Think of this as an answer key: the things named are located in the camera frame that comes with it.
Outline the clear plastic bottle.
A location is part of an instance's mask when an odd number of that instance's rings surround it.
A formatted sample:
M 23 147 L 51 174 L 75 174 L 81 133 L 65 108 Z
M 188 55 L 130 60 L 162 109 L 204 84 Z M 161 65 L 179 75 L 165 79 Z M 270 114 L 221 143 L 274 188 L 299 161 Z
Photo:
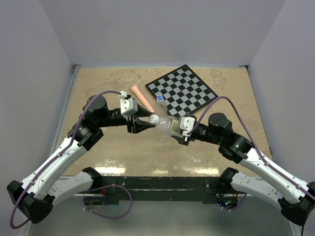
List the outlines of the clear plastic bottle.
M 154 114 L 159 117 L 167 116 L 167 104 L 165 99 L 162 102 L 155 102 Z
M 175 117 L 159 117 L 157 131 L 167 135 L 180 135 L 179 120 Z

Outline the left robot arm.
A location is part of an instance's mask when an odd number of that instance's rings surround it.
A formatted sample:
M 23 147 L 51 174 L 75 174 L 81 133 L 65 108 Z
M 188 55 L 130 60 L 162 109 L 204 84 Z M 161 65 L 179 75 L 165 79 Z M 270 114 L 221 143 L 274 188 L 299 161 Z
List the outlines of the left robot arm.
M 78 121 L 68 132 L 56 151 L 31 175 L 22 181 L 13 180 L 7 191 L 14 204 L 10 226 L 15 229 L 14 215 L 19 210 L 28 221 L 36 224 L 45 219 L 53 207 L 73 195 L 90 191 L 98 192 L 102 187 L 102 176 L 88 167 L 78 175 L 58 182 L 60 176 L 78 158 L 89 151 L 102 137 L 103 127 L 127 126 L 129 133 L 139 133 L 155 125 L 142 121 L 141 117 L 153 114 L 124 91 L 117 93 L 120 107 L 109 110 L 103 94 L 91 96 L 83 108 Z

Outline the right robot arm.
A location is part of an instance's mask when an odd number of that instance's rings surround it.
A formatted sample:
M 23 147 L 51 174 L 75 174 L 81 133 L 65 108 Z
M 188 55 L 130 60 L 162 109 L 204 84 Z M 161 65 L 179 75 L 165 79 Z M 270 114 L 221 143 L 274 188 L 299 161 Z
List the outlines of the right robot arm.
M 314 182 L 295 177 L 266 157 L 252 141 L 233 131 L 232 122 L 223 113 L 211 114 L 208 125 L 197 123 L 194 117 L 181 117 L 171 123 L 171 131 L 179 135 L 182 145 L 194 140 L 218 145 L 223 157 L 263 179 L 263 183 L 254 184 L 237 170 L 227 169 L 219 181 L 222 192 L 236 190 L 275 202 L 287 220 L 305 225 L 315 207 Z

